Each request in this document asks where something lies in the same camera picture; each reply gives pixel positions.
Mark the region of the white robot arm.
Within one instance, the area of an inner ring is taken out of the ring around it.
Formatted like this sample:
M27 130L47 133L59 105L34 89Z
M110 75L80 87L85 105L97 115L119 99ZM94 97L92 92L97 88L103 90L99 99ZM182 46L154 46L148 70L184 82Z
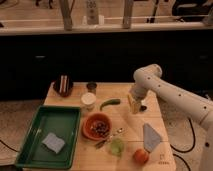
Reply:
M135 101L143 100L149 90L166 102L183 110L207 131L199 171L213 171L213 101L172 85L161 79L162 69L151 64L134 71L135 83L130 94Z

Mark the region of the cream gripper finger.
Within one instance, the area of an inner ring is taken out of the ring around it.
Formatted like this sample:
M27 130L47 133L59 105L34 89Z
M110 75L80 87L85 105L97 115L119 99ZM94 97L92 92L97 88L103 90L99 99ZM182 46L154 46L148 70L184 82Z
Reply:
M136 114L140 112L141 102L135 100L132 96L128 97L130 109L132 114Z

